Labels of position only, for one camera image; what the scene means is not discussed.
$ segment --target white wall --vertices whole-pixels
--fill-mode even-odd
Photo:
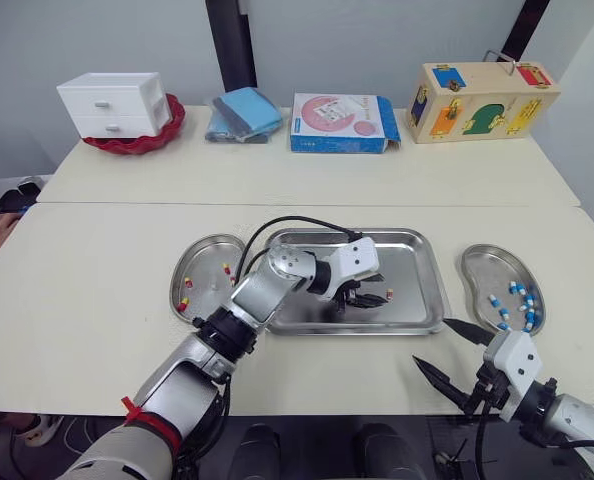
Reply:
[[[295,91],[372,93],[405,106],[422,63],[478,62],[500,50],[523,4],[247,0],[257,83],[284,106]]]
[[[204,0],[0,0],[0,177],[54,171],[78,138],[55,86],[88,71],[224,91]]]
[[[532,133],[594,220],[594,1],[551,1],[523,59],[561,70],[562,94]],[[568,36],[585,38],[574,48]]]

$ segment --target red strap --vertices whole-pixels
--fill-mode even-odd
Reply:
[[[179,450],[179,447],[181,445],[181,435],[179,435],[179,432],[176,428],[162,421],[159,418],[159,416],[149,412],[144,412],[141,407],[135,406],[135,404],[128,397],[122,398],[121,402],[126,406],[126,409],[128,410],[128,414],[126,415],[126,422],[124,422],[124,425],[133,422],[141,422],[150,425],[164,438],[166,438],[166,440],[168,440],[173,450],[173,456],[177,455],[177,451]]]

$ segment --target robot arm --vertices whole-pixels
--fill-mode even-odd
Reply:
[[[594,443],[594,405],[571,395],[555,395],[554,378],[545,384],[535,380],[542,362],[528,333],[504,330],[494,335],[460,320],[444,321],[467,340],[486,345],[484,364],[477,372],[471,395],[454,387],[450,378],[433,365],[419,358],[415,361],[433,387],[466,415],[473,415],[485,402],[500,410],[502,420],[519,420],[520,434],[538,446],[566,447],[568,442],[586,440]],[[594,446],[585,445],[578,453],[594,471]]]
[[[346,282],[379,269],[375,244],[360,238],[317,259],[289,245],[273,247],[257,271],[191,333],[130,401],[126,422],[102,436],[60,477],[63,480],[167,480],[182,442],[201,445],[224,410],[217,385],[230,381],[237,361],[292,292],[333,298]]]

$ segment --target metal handle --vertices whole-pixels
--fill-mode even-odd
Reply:
[[[504,60],[512,63],[512,67],[510,68],[510,72],[508,72],[508,75],[512,75],[513,73],[515,73],[515,67],[517,66],[517,60],[515,60],[511,56],[506,55],[505,53],[498,52],[497,50],[486,50],[486,54],[484,55],[484,59],[482,60],[482,62],[485,62],[486,59],[488,58],[488,55],[490,55],[491,53],[494,53],[498,57],[501,57]]]

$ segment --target folded towel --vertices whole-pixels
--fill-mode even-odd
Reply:
[[[246,138],[243,143],[268,143],[270,133],[259,133],[252,137]],[[213,116],[210,118],[208,129],[205,135],[209,142],[218,143],[241,143],[237,137],[229,130],[224,117],[219,112],[213,111]]]
[[[281,112],[251,87],[227,92],[214,98],[212,104],[239,141],[281,126]]]

